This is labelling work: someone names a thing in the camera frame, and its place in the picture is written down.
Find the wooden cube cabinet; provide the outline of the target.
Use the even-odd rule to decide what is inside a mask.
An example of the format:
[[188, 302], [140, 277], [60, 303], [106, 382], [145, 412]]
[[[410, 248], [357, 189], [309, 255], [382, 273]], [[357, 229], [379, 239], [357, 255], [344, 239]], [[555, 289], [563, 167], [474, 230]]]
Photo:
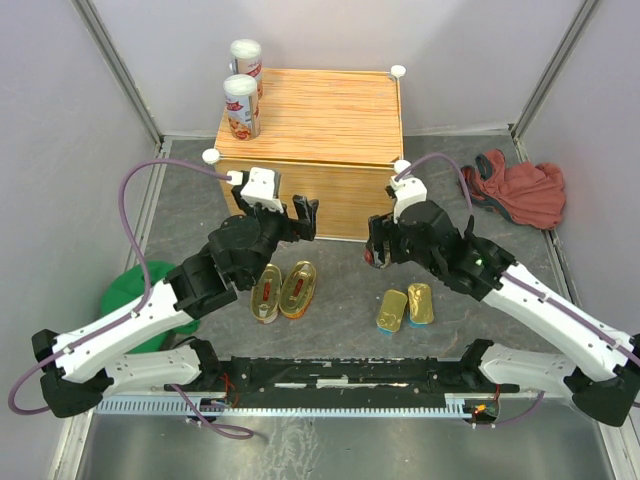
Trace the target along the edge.
[[404, 156], [399, 81], [387, 72], [266, 68], [263, 85], [260, 135], [236, 139], [221, 120], [218, 169], [273, 169], [283, 204], [294, 195], [318, 200], [318, 237], [365, 240], [369, 217], [391, 209], [385, 188]]

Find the tall white-lid can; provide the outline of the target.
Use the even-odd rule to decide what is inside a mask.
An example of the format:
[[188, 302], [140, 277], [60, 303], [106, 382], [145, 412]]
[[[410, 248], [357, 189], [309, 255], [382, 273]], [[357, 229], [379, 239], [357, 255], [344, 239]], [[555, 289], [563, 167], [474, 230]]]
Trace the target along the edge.
[[262, 48], [252, 39], [237, 39], [230, 45], [231, 70], [234, 74], [249, 75], [256, 80], [258, 98], [263, 95]]
[[223, 82], [226, 114], [234, 138], [242, 141], [260, 135], [257, 81], [246, 74], [234, 74]]

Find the dark blue round can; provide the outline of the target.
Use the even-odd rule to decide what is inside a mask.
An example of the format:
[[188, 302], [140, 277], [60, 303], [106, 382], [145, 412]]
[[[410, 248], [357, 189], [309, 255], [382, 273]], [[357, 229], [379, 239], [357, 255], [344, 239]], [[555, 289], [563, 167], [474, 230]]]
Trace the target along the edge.
[[389, 265], [389, 253], [386, 244], [384, 242], [376, 244], [369, 239], [365, 244], [364, 259], [373, 268], [387, 268]]

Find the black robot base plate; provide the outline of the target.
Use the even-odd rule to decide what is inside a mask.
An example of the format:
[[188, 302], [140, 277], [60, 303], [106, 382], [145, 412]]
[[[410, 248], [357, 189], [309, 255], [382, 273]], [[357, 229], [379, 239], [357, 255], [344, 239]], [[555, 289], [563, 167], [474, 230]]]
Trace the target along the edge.
[[513, 384], [497, 386], [471, 360], [432, 358], [293, 360], [234, 357], [181, 389], [186, 393], [230, 394], [231, 404], [295, 406], [320, 400], [335, 405], [338, 391], [349, 398], [382, 400], [444, 394], [516, 393]]

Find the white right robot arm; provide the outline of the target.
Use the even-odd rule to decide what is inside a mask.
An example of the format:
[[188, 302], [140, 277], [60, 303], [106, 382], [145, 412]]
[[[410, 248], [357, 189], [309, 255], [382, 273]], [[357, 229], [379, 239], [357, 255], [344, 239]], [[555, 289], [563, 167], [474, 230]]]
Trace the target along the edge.
[[590, 418], [620, 427], [639, 395], [639, 338], [587, 314], [537, 279], [493, 241], [459, 231], [431, 200], [368, 220], [366, 261], [375, 268], [414, 262], [454, 292], [524, 324], [558, 349], [541, 354], [490, 344], [462, 362], [460, 382], [492, 382], [564, 396]]

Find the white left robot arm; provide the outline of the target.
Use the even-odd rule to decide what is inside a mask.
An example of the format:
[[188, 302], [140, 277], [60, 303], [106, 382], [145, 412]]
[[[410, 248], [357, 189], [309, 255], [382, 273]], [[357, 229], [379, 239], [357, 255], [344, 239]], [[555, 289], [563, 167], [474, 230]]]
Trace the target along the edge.
[[223, 373], [210, 342], [193, 340], [174, 350], [136, 354], [151, 338], [234, 302], [258, 282], [280, 242], [311, 241], [319, 203], [293, 198], [297, 216], [240, 200], [242, 214], [212, 231], [195, 255], [172, 269], [148, 293], [74, 332], [42, 330], [32, 338], [43, 375], [47, 408], [68, 418], [123, 391], [178, 385], [215, 387]]

